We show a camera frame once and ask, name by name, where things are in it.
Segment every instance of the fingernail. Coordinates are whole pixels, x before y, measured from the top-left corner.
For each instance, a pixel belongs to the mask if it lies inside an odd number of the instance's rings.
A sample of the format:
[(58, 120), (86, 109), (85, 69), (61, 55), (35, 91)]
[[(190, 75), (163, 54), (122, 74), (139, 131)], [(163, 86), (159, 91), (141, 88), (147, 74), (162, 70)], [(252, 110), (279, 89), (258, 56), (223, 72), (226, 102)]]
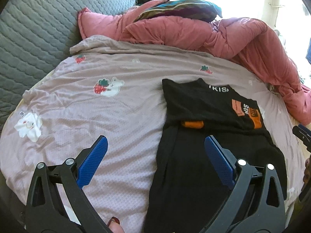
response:
[(118, 219), (118, 218), (116, 218), (116, 217), (112, 217), (110, 220), (109, 220), (109, 222), (107, 223), (107, 226), (109, 227), (109, 225), (110, 225), (110, 223), (111, 222), (115, 222), (115, 223), (117, 223), (117, 224), (120, 224), (120, 220)]

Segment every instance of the striped pillow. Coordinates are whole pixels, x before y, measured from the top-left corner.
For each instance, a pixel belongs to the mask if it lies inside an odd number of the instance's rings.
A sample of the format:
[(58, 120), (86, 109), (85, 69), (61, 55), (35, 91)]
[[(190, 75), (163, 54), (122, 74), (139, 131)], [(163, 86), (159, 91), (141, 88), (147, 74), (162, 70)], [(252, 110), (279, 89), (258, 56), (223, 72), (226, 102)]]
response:
[(221, 15), (221, 8), (204, 0), (178, 0), (169, 1), (143, 11), (135, 20), (150, 19), (159, 16), (179, 16), (212, 22), (216, 16)]

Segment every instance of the orange patch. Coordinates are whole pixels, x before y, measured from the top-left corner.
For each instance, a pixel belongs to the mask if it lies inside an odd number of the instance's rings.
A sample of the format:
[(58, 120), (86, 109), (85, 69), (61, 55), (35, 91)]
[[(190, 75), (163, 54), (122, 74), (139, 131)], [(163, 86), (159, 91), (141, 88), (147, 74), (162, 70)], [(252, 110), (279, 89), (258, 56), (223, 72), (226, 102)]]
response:
[(258, 109), (249, 108), (248, 114), (254, 123), (254, 129), (260, 129), (262, 127), (262, 124), (260, 121), (260, 114)]
[(241, 102), (232, 99), (232, 108), (238, 116), (245, 116), (245, 114), (242, 110), (242, 107), (241, 107)]
[(201, 129), (204, 127), (203, 121), (184, 121), (181, 125), (186, 128)]

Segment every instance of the pink bed sheet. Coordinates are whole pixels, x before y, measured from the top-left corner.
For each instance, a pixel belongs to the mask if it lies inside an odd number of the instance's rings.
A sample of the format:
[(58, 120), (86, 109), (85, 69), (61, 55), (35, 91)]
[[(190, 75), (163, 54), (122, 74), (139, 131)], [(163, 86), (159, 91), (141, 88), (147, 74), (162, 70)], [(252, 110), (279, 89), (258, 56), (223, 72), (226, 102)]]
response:
[(105, 35), (133, 44), (174, 46), (208, 52), (231, 60), (275, 86), (288, 112), (304, 125), (311, 123), (311, 92), (301, 84), (296, 65), (287, 56), (275, 32), (263, 21), (230, 18), (207, 23), (178, 16), (134, 20), (145, 9), (163, 3), (150, 1), (123, 15), (107, 16), (88, 8), (78, 13), (83, 39)]

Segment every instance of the silver screw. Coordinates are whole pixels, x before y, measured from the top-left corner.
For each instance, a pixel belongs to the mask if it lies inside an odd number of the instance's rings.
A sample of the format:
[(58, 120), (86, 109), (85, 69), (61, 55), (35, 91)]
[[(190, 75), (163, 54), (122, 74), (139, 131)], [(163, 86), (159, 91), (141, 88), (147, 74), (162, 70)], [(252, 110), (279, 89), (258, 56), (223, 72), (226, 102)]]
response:
[(246, 161), (245, 161), (244, 159), (239, 159), (239, 160), (238, 160), (238, 164), (239, 164), (240, 166), (245, 166), (245, 165), (246, 165)]
[(274, 169), (274, 165), (273, 165), (273, 164), (267, 164), (267, 167), (268, 167), (270, 170), (273, 170), (273, 169)]
[(40, 162), (40, 163), (37, 165), (38, 169), (41, 169), (43, 166), (44, 166), (44, 163), (42, 163), (42, 162)]
[(74, 159), (73, 158), (69, 158), (66, 160), (66, 165), (72, 165), (74, 163)]

